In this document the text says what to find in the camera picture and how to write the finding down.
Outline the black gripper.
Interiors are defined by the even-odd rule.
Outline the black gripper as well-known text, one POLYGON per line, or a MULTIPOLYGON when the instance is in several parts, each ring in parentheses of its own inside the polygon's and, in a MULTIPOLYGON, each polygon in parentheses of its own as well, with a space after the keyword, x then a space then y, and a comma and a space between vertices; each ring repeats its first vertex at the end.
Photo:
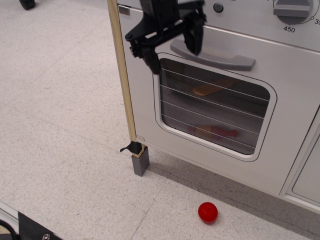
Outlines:
POLYGON ((183 34, 187 49, 194 55, 202 50, 205 2, 194 0, 178 3, 176 0, 141 0, 142 20, 125 35, 134 57, 143 58, 153 74, 161 73, 155 48, 183 34))

